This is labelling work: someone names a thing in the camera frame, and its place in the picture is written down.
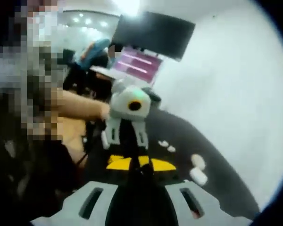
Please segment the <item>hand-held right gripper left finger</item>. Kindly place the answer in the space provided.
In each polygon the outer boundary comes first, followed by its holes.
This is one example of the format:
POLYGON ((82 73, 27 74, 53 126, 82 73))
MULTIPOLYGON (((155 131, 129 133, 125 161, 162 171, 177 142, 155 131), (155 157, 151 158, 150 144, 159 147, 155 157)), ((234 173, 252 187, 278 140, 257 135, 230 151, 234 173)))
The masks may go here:
POLYGON ((105 226, 119 204, 121 186, 89 181, 68 196, 61 210, 50 217, 38 217, 33 226, 105 226))

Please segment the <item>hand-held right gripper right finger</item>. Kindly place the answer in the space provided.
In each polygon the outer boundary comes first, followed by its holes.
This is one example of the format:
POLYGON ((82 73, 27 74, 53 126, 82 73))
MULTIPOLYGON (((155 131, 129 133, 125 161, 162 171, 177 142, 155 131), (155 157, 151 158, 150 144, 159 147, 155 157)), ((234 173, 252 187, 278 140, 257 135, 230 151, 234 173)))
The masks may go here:
POLYGON ((189 174, 180 180, 176 167, 163 160, 149 158, 141 173, 149 184, 153 222, 158 226, 248 226, 251 220, 240 213, 232 199, 225 207, 204 189, 208 177, 205 163, 197 158, 189 174))

